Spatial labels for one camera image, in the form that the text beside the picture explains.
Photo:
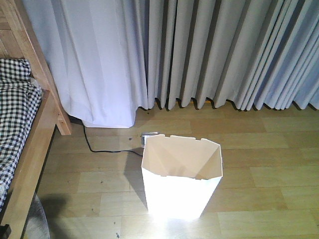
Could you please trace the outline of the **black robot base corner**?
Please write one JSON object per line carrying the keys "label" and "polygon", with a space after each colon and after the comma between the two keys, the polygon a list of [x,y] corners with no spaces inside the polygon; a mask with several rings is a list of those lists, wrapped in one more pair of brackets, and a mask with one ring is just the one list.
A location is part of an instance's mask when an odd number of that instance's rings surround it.
{"label": "black robot base corner", "polygon": [[11,234],[11,228],[9,224],[0,226],[0,239],[8,239]]}

